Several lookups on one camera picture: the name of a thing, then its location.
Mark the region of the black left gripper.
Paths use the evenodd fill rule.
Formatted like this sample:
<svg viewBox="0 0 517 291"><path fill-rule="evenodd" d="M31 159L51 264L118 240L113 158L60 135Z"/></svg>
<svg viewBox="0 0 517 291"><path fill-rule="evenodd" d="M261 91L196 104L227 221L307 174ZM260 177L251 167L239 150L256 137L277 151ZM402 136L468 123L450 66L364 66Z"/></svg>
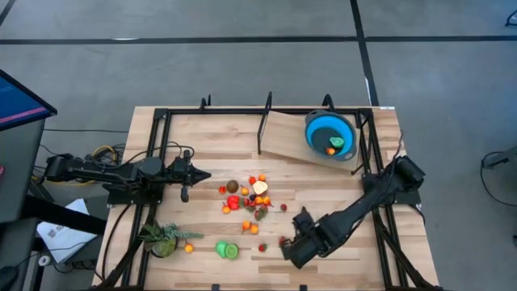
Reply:
<svg viewBox="0 0 517 291"><path fill-rule="evenodd" d="M207 171L200 170L193 166L191 162L192 153L190 150L183 151L183 160L176 157L174 161L167 167L167 183L168 184L182 184L181 201L188 202L189 194L188 188L194 186L196 183L206 180L211 177ZM183 161L185 162L185 171L189 174L184 179Z"/></svg>

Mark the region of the blue collapsible bowl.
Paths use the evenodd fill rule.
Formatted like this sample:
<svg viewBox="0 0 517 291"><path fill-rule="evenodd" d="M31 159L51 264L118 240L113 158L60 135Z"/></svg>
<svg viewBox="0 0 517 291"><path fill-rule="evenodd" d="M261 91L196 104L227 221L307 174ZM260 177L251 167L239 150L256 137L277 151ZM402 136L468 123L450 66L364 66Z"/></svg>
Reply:
<svg viewBox="0 0 517 291"><path fill-rule="evenodd" d="M344 147L334 148L331 137L342 137ZM316 154L337 162L350 161L357 154L355 127L345 117L326 110L314 110L305 117L305 140ZM327 148L334 148L335 155L327 155Z"/></svg>

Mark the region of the green potted plant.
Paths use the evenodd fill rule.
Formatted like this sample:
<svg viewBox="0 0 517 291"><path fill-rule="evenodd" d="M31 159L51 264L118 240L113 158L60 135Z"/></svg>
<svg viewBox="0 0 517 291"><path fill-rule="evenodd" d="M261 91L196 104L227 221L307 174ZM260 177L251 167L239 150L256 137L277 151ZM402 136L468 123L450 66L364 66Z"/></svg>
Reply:
<svg viewBox="0 0 517 291"><path fill-rule="evenodd" d="M157 221L153 221L142 226L138 237L148 252L158 258L166 258L175 252L180 240L203 238L204 235L180 230L174 223L161 226Z"/></svg>

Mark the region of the black cart beam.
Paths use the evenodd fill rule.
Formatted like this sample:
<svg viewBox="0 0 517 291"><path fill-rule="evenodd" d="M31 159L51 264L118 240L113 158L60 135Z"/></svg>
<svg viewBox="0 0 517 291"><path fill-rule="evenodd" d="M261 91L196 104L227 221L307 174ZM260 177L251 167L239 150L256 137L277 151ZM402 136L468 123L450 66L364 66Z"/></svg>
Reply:
<svg viewBox="0 0 517 291"><path fill-rule="evenodd" d="M65 226L90 234L104 233L107 221L60 205L27 196L20 213L21 218L38 218L41 221Z"/></svg>

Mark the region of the white paper sheet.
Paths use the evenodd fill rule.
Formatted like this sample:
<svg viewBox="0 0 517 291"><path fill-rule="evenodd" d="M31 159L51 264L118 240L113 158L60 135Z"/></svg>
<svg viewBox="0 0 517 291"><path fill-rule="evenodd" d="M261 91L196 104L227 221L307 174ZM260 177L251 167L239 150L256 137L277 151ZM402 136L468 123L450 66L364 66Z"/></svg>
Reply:
<svg viewBox="0 0 517 291"><path fill-rule="evenodd" d="M66 208L90 215L83 199L77 199L71 205L72 208ZM97 234L73 230L45 221L41 221L36 230L57 263L65 261L77 252L80 247L98 237Z"/></svg>

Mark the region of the grey workstation cabinet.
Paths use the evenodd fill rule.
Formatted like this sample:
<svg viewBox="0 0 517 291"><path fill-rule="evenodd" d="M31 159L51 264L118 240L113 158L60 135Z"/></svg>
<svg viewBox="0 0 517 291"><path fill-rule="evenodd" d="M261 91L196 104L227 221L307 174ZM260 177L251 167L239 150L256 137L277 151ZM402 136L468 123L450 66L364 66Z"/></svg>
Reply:
<svg viewBox="0 0 517 291"><path fill-rule="evenodd" d="M20 217L44 124L39 120L0 132L0 224Z"/></svg>

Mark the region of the monitor with blue screen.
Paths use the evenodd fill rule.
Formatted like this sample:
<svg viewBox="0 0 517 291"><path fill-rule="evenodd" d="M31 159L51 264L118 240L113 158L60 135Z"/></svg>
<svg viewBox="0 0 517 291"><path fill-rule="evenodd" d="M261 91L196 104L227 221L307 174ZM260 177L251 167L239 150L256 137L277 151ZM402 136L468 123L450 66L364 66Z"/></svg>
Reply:
<svg viewBox="0 0 517 291"><path fill-rule="evenodd" d="M55 116L57 109L0 70L0 131Z"/></svg>

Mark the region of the black aluminium table frame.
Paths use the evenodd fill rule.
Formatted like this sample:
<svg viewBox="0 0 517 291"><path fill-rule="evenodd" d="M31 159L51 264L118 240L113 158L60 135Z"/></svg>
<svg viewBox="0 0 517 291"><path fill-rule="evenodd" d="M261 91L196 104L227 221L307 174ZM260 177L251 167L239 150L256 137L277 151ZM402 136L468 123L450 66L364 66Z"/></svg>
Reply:
<svg viewBox="0 0 517 291"><path fill-rule="evenodd" d="M158 205L111 207L98 259L99 289L117 291L167 290L380 290L434 291L439 282L422 216L402 193L389 196L355 228L340 248L327 257L315 256L302 268L284 259L279 239L292 239L292 219L305 206L316 221L327 213L344 210L358 200L367 180L397 157L406 156L401 129L392 108L335 107L333 113L352 119L360 130L360 165L354 171L319 166L258 150L261 122L270 111L305 115L326 107L209 106L135 109L126 141L124 160L159 157L171 164L184 150L193 150L194 167L211 177L188 188L182 202L179 184L166 185ZM248 179L266 176L270 205L250 200L254 189ZM235 193L219 193L230 180L239 183ZM249 195L241 194L241 187ZM254 219L242 204L222 212L228 196L248 198L256 210L268 213ZM286 212L280 205L286 204ZM203 238L180 240L175 252L158 258L139 239L144 224L174 223L180 230ZM258 226L242 233L242 223ZM236 259L221 258L218 241L237 244ZM194 247L187 253L184 247ZM259 245L267 243L265 252Z"/></svg>

